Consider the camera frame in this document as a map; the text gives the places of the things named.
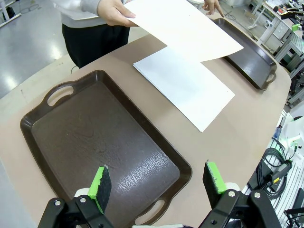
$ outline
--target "tray handle hole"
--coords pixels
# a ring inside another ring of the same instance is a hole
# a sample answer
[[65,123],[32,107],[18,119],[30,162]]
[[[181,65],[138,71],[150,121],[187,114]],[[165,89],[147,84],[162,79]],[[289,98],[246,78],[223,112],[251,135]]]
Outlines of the tray handle hole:
[[157,201],[154,204],[154,206],[147,213],[138,217],[135,220],[135,224],[141,225],[141,224],[144,224],[145,222],[149,221],[150,219],[152,219],[162,209],[164,204],[165,204],[165,201],[162,199]]
[[47,100],[47,104],[49,106],[54,106],[58,100],[60,100],[64,96],[71,95],[73,91],[74,89],[71,86],[59,89],[49,97],[49,99]]

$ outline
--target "brown tray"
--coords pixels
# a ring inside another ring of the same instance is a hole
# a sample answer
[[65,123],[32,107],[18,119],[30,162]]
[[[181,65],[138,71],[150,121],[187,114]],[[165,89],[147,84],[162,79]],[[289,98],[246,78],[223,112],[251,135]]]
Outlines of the brown tray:
[[227,20],[213,20],[222,30],[235,39],[243,49],[224,57],[255,88],[266,90],[276,79],[275,61],[253,40]]
[[[54,106],[49,98],[71,86]],[[26,142],[55,193],[73,198],[108,165],[112,191],[105,215],[116,228],[134,225],[158,200],[157,221],[190,180],[189,164],[104,71],[62,83],[20,123]]]

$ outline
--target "paper sheet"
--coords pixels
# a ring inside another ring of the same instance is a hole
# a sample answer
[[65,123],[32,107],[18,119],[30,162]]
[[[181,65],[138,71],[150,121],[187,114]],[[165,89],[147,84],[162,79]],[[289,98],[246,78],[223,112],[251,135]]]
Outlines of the paper sheet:
[[166,47],[135,68],[203,132],[234,93],[200,62]]
[[133,0],[129,19],[157,39],[195,61],[233,54],[243,47],[187,0]]

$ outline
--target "beige table surface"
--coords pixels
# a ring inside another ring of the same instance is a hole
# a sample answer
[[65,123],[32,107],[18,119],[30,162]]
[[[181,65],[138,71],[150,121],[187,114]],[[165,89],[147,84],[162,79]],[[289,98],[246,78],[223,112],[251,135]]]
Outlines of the beige table surface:
[[[202,182],[204,163],[207,159],[216,162],[224,181],[244,187],[275,130],[291,81],[277,64],[277,79],[262,92],[225,60],[205,62],[235,97],[201,133],[132,66],[163,47],[165,45],[153,36],[143,37],[76,71],[66,81],[79,79],[97,69],[105,70],[172,143],[191,165],[193,176],[156,224],[184,223],[197,227],[210,210]],[[32,157],[19,123],[46,92],[12,116],[0,131],[1,160],[36,223],[55,194]]]

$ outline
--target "tray handle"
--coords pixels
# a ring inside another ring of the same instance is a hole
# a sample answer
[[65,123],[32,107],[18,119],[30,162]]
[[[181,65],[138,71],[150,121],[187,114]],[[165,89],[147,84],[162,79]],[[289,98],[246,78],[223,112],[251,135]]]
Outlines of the tray handle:
[[[144,222],[143,224],[141,225],[150,225],[150,224],[153,224],[155,223],[157,220],[159,220],[163,214],[167,211],[169,205],[170,205],[170,200],[168,200],[166,197],[160,197],[156,202],[158,202],[159,200],[163,200],[164,201],[164,204],[163,206],[161,207],[161,209],[159,209],[159,211],[156,213],[156,215],[154,215],[151,219],[149,219],[148,221]],[[154,205],[156,204],[153,203],[151,206],[149,206],[141,215],[139,215],[136,219],[140,218],[141,216],[147,214],[153,207]]]
[[274,72],[274,73],[269,74],[269,75],[268,75],[268,78],[267,78],[267,80],[265,81],[265,83],[264,83],[263,86],[262,86],[262,89],[263,89],[263,90],[266,90],[266,89],[268,88],[268,86],[269,86],[272,82],[275,81],[275,79],[276,79],[276,73]]
[[[50,106],[48,104],[48,100],[50,99],[50,97],[57,91],[65,88],[65,87],[72,87],[73,88],[73,92],[69,95],[64,95],[62,96],[61,98],[59,98],[56,103],[52,106]],[[46,95],[45,97],[43,98],[42,102],[41,102],[41,105],[43,106],[47,106],[47,107],[55,107],[56,105],[62,103],[63,101],[67,100],[70,96],[72,96],[74,93],[76,92],[76,82],[64,82],[64,83],[61,83],[55,87],[53,87]]]

